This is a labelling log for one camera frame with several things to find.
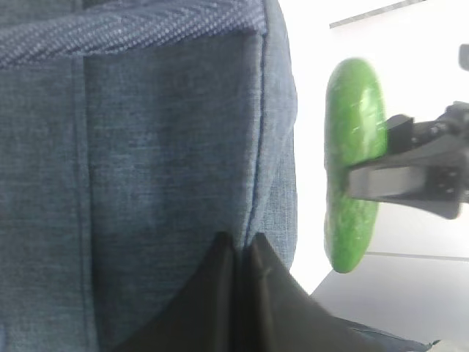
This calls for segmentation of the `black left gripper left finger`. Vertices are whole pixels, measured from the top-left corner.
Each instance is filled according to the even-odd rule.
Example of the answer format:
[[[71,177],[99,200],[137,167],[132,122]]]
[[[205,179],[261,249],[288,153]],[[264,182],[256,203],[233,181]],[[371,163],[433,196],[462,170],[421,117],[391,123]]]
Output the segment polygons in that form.
[[[169,305],[115,351],[232,351],[234,274],[232,237],[219,232]]]

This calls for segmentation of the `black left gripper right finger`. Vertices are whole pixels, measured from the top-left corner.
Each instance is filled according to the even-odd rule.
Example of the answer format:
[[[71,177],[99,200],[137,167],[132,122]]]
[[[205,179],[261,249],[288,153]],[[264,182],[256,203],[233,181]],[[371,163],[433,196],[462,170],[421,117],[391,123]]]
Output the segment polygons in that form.
[[[266,236],[258,233],[244,255],[242,351],[376,351],[293,279]]]

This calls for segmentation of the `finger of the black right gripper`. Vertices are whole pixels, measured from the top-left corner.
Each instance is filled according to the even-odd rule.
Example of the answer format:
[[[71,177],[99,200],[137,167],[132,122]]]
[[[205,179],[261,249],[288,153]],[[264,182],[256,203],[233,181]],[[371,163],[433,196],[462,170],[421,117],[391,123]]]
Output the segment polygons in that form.
[[[445,219],[458,217],[458,159],[382,158],[351,168],[347,195],[424,210]]]
[[[415,122],[403,114],[387,122],[386,161],[433,161],[437,152],[428,144],[446,134],[446,124],[440,120]]]

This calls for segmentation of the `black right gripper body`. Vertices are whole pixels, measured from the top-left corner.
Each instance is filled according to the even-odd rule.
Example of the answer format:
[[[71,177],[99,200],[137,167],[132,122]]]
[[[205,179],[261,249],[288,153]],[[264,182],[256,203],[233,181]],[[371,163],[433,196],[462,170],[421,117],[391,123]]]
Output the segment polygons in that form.
[[[453,102],[425,131],[435,146],[426,169],[429,212],[453,220],[468,202],[468,104]]]

